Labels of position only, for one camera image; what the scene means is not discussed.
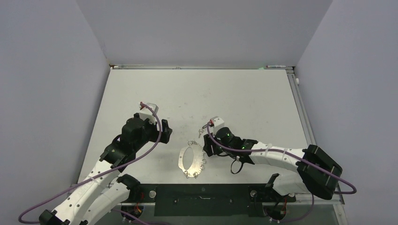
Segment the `small key with black tag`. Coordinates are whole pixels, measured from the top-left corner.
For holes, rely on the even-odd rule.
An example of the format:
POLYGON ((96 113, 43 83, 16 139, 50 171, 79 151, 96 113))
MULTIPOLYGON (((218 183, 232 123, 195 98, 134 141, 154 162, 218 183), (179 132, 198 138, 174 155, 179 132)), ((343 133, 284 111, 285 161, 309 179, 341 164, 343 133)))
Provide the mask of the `small key with black tag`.
POLYGON ((207 124, 205 124, 202 128, 199 129, 199 135, 198 138, 202 136, 202 134, 205 132, 205 129, 208 127, 207 124))

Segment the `large silver keyring with keys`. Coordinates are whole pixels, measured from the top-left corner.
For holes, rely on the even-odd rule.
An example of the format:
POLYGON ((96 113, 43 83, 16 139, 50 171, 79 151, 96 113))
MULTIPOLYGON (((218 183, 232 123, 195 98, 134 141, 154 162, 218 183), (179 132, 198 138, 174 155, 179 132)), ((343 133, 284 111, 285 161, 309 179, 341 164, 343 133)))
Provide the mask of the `large silver keyring with keys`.
POLYGON ((180 150, 178 167, 188 178, 198 178, 205 168, 206 160, 202 146, 196 141, 188 141, 187 145, 180 150))

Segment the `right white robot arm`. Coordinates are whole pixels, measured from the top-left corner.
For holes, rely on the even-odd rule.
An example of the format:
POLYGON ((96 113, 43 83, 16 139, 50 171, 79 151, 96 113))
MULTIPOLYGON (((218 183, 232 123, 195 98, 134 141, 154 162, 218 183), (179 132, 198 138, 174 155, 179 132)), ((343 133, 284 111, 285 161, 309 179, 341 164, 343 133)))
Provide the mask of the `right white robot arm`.
POLYGON ((342 167, 321 147, 310 144, 303 149, 290 149, 264 144, 257 140, 235 136, 228 127, 216 134, 199 130, 204 139, 204 152, 210 156, 228 156, 242 165, 269 165, 291 171, 291 174, 274 175, 265 188, 266 197, 272 201, 284 195, 309 192, 321 199, 330 200, 336 192, 342 167))

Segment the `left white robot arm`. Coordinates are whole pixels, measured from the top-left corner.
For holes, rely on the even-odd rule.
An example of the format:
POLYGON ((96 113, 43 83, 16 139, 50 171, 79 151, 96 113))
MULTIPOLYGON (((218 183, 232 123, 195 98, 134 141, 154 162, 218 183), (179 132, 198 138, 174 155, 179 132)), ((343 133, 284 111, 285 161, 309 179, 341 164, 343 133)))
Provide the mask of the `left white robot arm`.
POLYGON ((123 174, 127 164, 148 142, 167 144, 172 129, 165 119, 151 112, 138 112, 126 121, 122 131, 104 149, 87 177, 53 210, 39 216, 41 225, 92 225, 117 204, 139 198, 140 182, 123 174))

